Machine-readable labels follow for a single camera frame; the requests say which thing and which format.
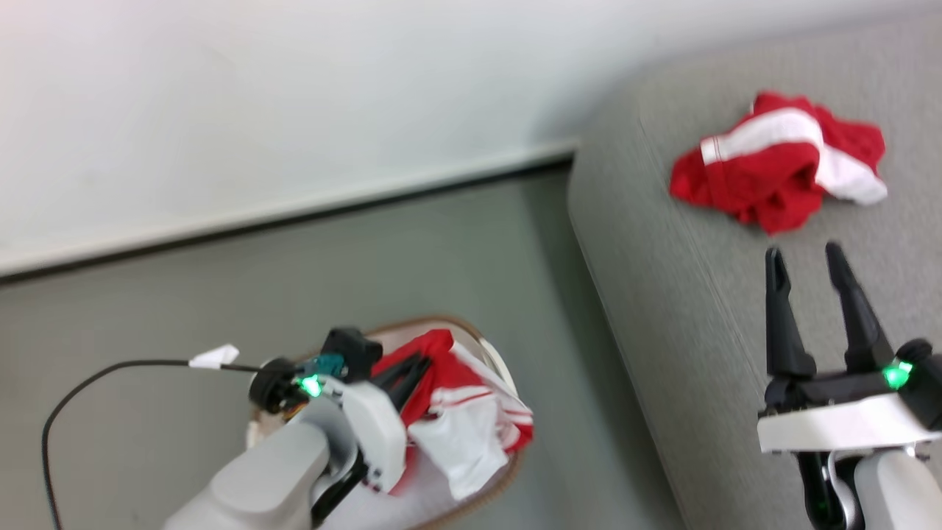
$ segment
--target cable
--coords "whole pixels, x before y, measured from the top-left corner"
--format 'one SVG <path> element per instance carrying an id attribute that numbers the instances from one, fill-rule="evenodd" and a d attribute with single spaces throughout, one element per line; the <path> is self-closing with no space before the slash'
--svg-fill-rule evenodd
<path id="1" fill-rule="evenodd" d="M 182 366 L 184 368 L 191 368 L 189 366 L 189 361 L 179 360 L 179 359 L 145 359 L 145 360 L 129 360 L 125 362 L 119 362 L 118 364 L 113 364 L 100 372 L 96 373 L 92 377 L 89 377 L 85 381 L 82 381 L 78 384 L 77 387 L 72 389 L 71 392 L 66 394 L 62 401 L 56 405 L 56 408 L 49 414 L 49 418 L 46 419 L 46 424 L 42 427 L 42 479 L 45 481 L 46 486 L 46 500 L 49 502 L 49 512 L 53 517 L 53 528 L 55 530 L 62 530 L 62 521 L 59 518 L 58 505 L 56 504 L 56 495 L 53 492 L 53 481 L 52 476 L 49 473 L 49 431 L 52 429 L 53 422 L 56 420 L 56 417 L 59 415 L 59 412 L 65 408 L 73 397 L 75 397 L 78 392 L 84 390 L 88 385 L 94 383 L 95 381 L 101 379 L 102 377 L 108 375 L 109 373 L 115 372 L 122 368 L 131 368 L 135 366 Z M 220 370 L 229 370 L 233 372 L 284 372 L 284 370 L 265 370 L 262 368 L 255 368 L 253 366 L 243 366 L 239 364 L 222 364 L 219 365 Z"/>

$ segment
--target baseboard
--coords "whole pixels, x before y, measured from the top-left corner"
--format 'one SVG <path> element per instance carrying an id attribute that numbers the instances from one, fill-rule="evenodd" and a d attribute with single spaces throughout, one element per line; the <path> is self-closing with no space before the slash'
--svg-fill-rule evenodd
<path id="1" fill-rule="evenodd" d="M 304 223 L 430 193 L 513 178 L 534 169 L 568 162 L 576 148 L 577 141 L 565 141 L 540 149 L 490 158 L 473 165 L 442 168 L 434 173 L 400 179 L 378 179 L 331 193 L 319 193 L 291 201 L 227 212 L 224 215 L 207 216 L 182 224 L 165 225 L 149 232 L 138 231 L 107 240 L 0 258 L 0 286 L 182 246 Z"/>

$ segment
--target laundry basket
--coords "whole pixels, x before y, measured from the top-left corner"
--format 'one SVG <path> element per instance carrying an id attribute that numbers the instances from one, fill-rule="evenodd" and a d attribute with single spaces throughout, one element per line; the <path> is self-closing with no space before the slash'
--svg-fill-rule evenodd
<path id="1" fill-rule="evenodd" d="M 456 344 L 464 346 L 493 370 L 515 394 L 516 386 L 500 354 L 471 324 L 448 316 L 430 316 L 387 325 L 367 333 L 382 344 L 385 353 L 432 329 L 447 329 Z M 281 417 L 260 409 L 252 411 L 247 445 L 283 425 Z M 376 493 L 360 486 L 345 499 L 321 528 L 327 530 L 429 530 L 439 528 L 486 505 L 499 496 L 516 478 L 523 461 L 523 451 L 509 456 L 509 462 L 495 473 L 478 493 L 460 502 L 451 497 L 448 481 L 432 462 L 418 452 L 410 462 L 410 480 L 397 495 Z"/>

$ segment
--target white wall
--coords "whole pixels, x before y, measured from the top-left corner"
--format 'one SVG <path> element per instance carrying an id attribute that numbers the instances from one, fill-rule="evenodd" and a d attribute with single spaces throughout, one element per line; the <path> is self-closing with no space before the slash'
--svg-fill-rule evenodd
<path id="1" fill-rule="evenodd" d="M 552 156 L 646 60 L 900 1 L 2 0 L 0 273 Z"/>

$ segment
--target black baseboard gap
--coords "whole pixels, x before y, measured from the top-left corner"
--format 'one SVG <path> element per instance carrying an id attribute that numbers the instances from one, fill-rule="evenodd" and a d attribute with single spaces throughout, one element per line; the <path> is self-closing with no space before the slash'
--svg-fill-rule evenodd
<path id="1" fill-rule="evenodd" d="M 401 195 L 394 195 L 390 197 L 384 197 L 382 199 L 376 199 L 372 201 L 366 201 L 363 203 L 357 203 L 355 205 L 337 207 L 337 208 L 332 208 L 332 209 L 324 209 L 324 210 L 314 211 L 311 213 L 304 213 L 301 215 L 288 216 L 282 219 L 276 219 L 274 221 L 265 221 L 258 224 L 248 224 L 245 226 L 240 226 L 238 228 L 223 229 L 218 232 L 202 234 L 200 236 L 181 238 L 179 240 L 172 240 L 172 241 L 167 241 L 167 242 L 158 243 L 154 245 L 146 245 L 146 246 L 142 246 L 135 249 L 116 252 L 113 254 L 107 254 L 107 255 L 102 255 L 102 256 L 97 256 L 97 257 L 88 257 L 88 258 L 78 259 L 76 261 L 59 263 L 56 265 L 51 265 L 49 267 L 42 267 L 38 269 L 32 269 L 28 271 L 22 271 L 19 273 L 13 273 L 13 274 L 0 276 L 0 287 L 8 286 L 15 283 L 21 283 L 25 281 L 45 278 L 48 276 L 53 276 L 53 275 L 58 275 L 58 274 L 71 273 L 71 272 L 79 271 L 82 269 L 87 269 L 89 267 L 96 267 L 99 265 L 105 265 L 105 264 L 114 263 L 117 261 L 133 259 L 136 257 L 146 257 L 152 254 L 158 254 L 161 252 L 167 252 L 170 250 L 176 250 L 176 249 L 195 246 L 199 244 L 220 241 L 220 240 L 229 240 L 229 239 L 233 239 L 239 236 L 245 236 L 249 234 L 257 234 L 259 232 L 265 232 L 267 230 L 283 228 L 285 226 L 291 226 L 294 224 L 309 223 L 311 221 L 327 219 L 330 217 L 358 212 L 358 211 L 362 211 L 362 210 L 370 209 L 374 207 L 393 205 L 396 203 L 411 201 L 413 199 L 447 193 L 449 191 L 463 190 L 466 188 L 474 188 L 476 186 L 484 186 L 487 184 L 500 182 L 502 180 L 529 178 L 533 176 L 540 176 L 540 175 L 546 174 L 547 172 L 552 172 L 552 171 L 567 171 L 571 165 L 572 165 L 572 157 L 556 158 L 552 161 L 542 163 L 542 164 L 537 164 L 537 165 L 528 167 L 526 169 L 511 171 L 511 172 L 507 172 L 503 174 L 494 174 L 494 175 L 484 176 L 482 178 L 465 180 L 462 182 L 456 182 L 454 184 L 446 184 L 444 186 L 440 186 L 437 188 L 430 188 L 427 190 L 420 190 L 420 191 L 412 191 L 408 193 L 403 193 Z"/>

